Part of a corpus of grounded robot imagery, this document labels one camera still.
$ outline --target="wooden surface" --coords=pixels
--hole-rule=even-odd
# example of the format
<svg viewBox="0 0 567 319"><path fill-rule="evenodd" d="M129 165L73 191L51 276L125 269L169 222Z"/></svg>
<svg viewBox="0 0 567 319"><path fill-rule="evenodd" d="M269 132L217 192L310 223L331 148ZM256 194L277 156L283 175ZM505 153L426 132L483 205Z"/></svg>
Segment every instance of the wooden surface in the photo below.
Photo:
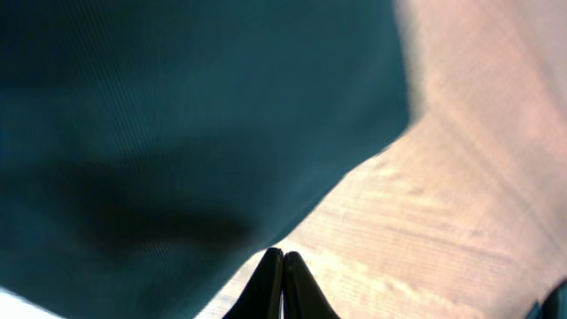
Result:
<svg viewBox="0 0 567 319"><path fill-rule="evenodd" d="M523 318L567 276L567 3L407 0L399 16L420 115L279 246L343 318Z"/></svg>

